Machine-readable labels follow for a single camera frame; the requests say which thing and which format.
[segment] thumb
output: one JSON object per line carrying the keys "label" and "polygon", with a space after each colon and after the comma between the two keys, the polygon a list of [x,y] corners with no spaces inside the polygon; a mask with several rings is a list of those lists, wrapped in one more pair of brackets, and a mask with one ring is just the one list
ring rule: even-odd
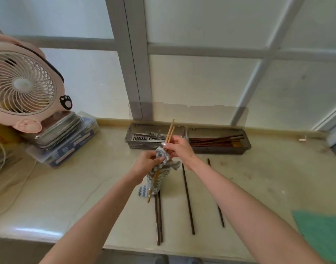
{"label": "thumb", "polygon": [[168,150],[173,150],[173,151],[175,151],[176,144],[172,144],[172,143],[170,143],[170,142],[166,142],[166,143],[163,142],[162,145],[163,145],[166,149],[168,149]]}
{"label": "thumb", "polygon": [[153,159],[153,166],[161,164],[165,159],[166,157],[157,157]]}

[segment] person's left hand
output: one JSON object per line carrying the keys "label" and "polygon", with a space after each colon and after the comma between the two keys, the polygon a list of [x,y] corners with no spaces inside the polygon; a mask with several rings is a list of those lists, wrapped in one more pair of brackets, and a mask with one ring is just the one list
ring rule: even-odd
{"label": "person's left hand", "polygon": [[143,151],[131,168],[130,173],[137,178],[137,184],[140,184],[153,166],[162,163],[164,160],[165,157],[156,158],[156,151]]}

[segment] black paw print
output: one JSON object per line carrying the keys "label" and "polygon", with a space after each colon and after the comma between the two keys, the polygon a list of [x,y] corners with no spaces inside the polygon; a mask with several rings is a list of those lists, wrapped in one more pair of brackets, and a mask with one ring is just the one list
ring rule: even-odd
{"label": "black paw print", "polygon": [[70,110],[73,108],[73,102],[71,101],[71,98],[69,95],[63,95],[59,97],[59,101],[66,110]]}

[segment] green cloth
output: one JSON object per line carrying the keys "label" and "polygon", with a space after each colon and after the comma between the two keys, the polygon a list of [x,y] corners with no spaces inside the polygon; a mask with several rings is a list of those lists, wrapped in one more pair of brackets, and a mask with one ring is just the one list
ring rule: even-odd
{"label": "green cloth", "polygon": [[322,258],[336,263],[336,216],[292,211],[298,229]]}

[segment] fan center hub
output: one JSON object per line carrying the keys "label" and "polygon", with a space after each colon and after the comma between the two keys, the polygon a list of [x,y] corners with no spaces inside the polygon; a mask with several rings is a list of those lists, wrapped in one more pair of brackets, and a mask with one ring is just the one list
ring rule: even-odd
{"label": "fan center hub", "polygon": [[28,79],[24,78],[13,79],[12,84],[17,91],[22,93],[28,93],[33,88],[32,83]]}

